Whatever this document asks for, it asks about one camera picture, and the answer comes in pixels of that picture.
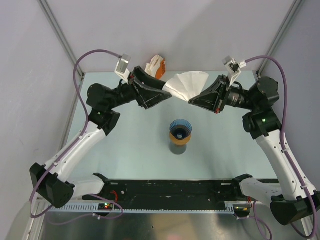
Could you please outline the white paper coffee filters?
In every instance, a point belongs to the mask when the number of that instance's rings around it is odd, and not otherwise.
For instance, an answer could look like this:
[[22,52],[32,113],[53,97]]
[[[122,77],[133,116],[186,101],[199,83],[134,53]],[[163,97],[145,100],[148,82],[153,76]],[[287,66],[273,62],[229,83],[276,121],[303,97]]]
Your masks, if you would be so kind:
[[165,59],[163,57],[161,57],[160,55],[155,55],[150,63],[147,63],[146,64],[146,67],[145,67],[145,72],[153,77],[156,76],[157,74],[157,71],[162,67],[162,62],[164,61]]

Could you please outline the single white paper filter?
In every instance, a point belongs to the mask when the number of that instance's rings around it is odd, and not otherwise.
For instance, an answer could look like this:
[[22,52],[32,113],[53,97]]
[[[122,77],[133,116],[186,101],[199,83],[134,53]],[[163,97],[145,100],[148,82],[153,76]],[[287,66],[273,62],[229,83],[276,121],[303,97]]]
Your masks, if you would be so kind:
[[209,74],[203,71],[175,74],[165,83],[162,90],[170,93],[173,97],[189,102],[202,92],[208,78]]

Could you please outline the blue glass dripper cone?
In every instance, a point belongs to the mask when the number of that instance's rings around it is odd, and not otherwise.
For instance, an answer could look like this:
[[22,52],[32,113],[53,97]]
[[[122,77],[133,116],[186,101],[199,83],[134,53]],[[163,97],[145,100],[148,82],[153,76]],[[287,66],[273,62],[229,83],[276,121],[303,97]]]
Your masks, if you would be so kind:
[[176,119],[169,126],[170,133],[178,140],[189,137],[192,133],[192,125],[185,119]]

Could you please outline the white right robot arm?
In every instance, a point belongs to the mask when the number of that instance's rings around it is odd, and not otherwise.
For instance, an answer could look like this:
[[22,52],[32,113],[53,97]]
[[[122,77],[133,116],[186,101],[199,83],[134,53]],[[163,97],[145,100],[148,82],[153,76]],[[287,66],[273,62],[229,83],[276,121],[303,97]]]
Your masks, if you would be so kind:
[[270,77],[260,78],[249,90],[239,84],[230,86],[229,79],[220,75],[216,81],[189,104],[206,109],[215,114],[225,106],[246,109],[243,128],[263,150],[269,160],[280,189],[262,183],[249,174],[233,179],[232,197],[238,201],[245,197],[270,207],[274,218],[281,225],[289,225],[320,209],[320,193],[310,183],[289,148],[285,137],[281,137],[282,124],[272,106],[280,96],[278,82]]

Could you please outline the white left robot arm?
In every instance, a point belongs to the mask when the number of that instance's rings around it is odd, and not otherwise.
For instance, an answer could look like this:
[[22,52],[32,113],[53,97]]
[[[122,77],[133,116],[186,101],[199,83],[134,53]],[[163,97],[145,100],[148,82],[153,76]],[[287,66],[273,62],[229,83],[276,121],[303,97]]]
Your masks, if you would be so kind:
[[116,127],[121,115],[114,111],[115,108],[136,101],[140,107],[150,109],[171,98],[172,95],[164,90],[165,84],[139,66],[128,74],[126,83],[120,81],[114,89],[99,83],[92,84],[87,90],[86,101],[91,112],[86,113],[83,129],[51,160],[43,165],[35,163],[30,168],[36,192],[57,209],[71,199],[85,195],[107,199],[111,187],[105,176],[94,173],[91,179],[71,182],[68,179],[72,171],[90,149]]

